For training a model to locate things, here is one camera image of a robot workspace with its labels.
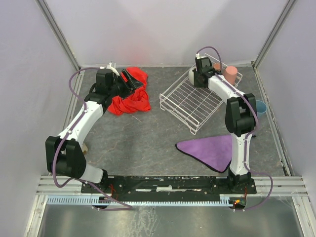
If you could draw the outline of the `blue plastic cup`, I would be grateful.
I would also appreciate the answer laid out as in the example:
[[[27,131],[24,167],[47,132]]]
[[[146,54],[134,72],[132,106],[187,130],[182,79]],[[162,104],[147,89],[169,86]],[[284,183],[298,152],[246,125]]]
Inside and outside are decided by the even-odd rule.
[[[257,109],[257,118],[260,118],[266,114],[267,105],[261,100],[256,100],[256,109]]]

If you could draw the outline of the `salmon pink ceramic mug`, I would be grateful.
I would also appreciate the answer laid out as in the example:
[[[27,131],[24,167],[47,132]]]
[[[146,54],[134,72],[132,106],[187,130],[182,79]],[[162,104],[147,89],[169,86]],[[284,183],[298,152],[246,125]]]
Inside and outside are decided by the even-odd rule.
[[[222,73],[222,67],[221,67],[221,64],[220,63],[214,63],[213,64],[213,68],[216,72],[218,73]]]

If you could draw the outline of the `beige cup behind arm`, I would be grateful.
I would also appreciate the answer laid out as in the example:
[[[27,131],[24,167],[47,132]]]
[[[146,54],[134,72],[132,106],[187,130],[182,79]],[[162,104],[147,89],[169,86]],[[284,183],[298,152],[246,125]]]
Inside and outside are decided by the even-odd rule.
[[[87,154],[87,152],[88,152],[88,147],[86,146],[86,144],[85,143],[83,143],[82,144],[82,152],[83,152],[83,154],[85,155],[85,154]]]

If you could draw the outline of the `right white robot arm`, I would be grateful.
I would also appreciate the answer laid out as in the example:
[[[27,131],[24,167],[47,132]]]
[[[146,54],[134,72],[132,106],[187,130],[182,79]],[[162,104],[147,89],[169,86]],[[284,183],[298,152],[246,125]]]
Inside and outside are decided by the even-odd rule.
[[[199,54],[195,57],[195,66],[189,72],[189,80],[194,87],[208,88],[225,102],[225,125],[232,136],[233,151],[229,176],[236,182],[249,180],[250,140],[258,125],[255,96],[235,88],[214,69],[209,57]]]

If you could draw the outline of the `purple microfiber cloth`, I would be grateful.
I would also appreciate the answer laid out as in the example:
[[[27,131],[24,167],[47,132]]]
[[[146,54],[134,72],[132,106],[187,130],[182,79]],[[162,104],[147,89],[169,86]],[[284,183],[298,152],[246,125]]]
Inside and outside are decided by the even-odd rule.
[[[232,161],[232,137],[221,135],[175,144],[181,153],[194,158],[211,170],[224,173]]]

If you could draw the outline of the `cream ceramic mug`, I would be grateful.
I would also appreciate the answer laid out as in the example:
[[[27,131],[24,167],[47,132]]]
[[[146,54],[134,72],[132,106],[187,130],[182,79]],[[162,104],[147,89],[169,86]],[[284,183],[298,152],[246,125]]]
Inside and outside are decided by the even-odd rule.
[[[189,82],[191,83],[191,85],[195,85],[194,84],[194,69],[195,68],[192,68],[192,69],[190,69],[189,70],[189,72],[188,72],[188,77],[189,77]]]

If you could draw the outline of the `pink plastic tumbler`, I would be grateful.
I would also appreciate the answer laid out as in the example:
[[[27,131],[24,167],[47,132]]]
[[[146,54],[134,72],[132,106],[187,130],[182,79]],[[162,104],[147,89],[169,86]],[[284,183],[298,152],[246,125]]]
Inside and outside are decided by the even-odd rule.
[[[234,85],[235,84],[235,80],[236,80],[236,77],[237,77],[237,73],[238,73],[238,70],[236,67],[234,66],[228,66],[223,75],[225,77],[225,79],[231,84],[231,85]]]

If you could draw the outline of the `black mounting base plate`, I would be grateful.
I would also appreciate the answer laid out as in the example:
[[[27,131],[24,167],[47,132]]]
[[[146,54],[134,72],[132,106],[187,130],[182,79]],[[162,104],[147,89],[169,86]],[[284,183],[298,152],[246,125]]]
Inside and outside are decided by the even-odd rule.
[[[110,176],[96,185],[116,200],[127,202],[219,201],[220,195],[256,194],[253,179],[233,185],[216,176]]]

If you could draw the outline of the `red crumpled cloth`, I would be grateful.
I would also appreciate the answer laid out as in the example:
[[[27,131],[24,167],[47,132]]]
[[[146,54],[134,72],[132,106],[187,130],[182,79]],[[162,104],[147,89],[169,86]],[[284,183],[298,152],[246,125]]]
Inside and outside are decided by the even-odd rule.
[[[135,112],[148,112],[151,110],[149,95],[146,91],[148,84],[148,74],[138,67],[129,67],[127,71],[138,81],[143,83],[143,86],[135,91],[134,94],[125,99],[116,96],[112,99],[108,111],[114,115],[120,116],[124,113],[133,114]]]

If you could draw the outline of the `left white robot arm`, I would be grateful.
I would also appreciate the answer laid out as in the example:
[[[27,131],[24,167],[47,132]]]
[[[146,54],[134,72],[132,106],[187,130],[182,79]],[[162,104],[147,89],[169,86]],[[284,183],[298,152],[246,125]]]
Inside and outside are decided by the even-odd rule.
[[[107,172],[87,163],[82,147],[95,122],[108,110],[114,97],[125,99],[144,85],[132,68],[118,72],[112,66],[98,69],[96,82],[82,99],[82,107],[71,123],[57,136],[45,142],[46,164],[53,177],[64,175],[95,184],[107,177]]]

